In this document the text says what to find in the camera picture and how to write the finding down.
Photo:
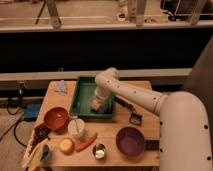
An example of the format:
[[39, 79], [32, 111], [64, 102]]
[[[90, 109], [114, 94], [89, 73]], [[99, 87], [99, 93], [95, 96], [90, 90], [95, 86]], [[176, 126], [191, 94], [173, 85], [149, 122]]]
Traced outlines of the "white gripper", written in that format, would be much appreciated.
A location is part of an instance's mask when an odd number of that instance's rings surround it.
[[101, 104], [106, 103], [109, 95], [110, 95], [110, 92], [108, 90], [100, 86], [97, 86], [94, 90], [94, 94], [91, 99], [91, 104], [90, 104], [91, 108], [93, 110], [98, 110], [98, 107]]

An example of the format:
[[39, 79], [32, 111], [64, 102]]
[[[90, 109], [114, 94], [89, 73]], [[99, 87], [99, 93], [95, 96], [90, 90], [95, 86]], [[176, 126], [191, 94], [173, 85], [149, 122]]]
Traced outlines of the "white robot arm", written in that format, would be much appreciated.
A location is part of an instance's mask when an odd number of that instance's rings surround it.
[[96, 104], [114, 93], [160, 117], [159, 171], [213, 171], [208, 114], [197, 96], [186, 91], [165, 94], [124, 83], [115, 68], [98, 73], [95, 83]]

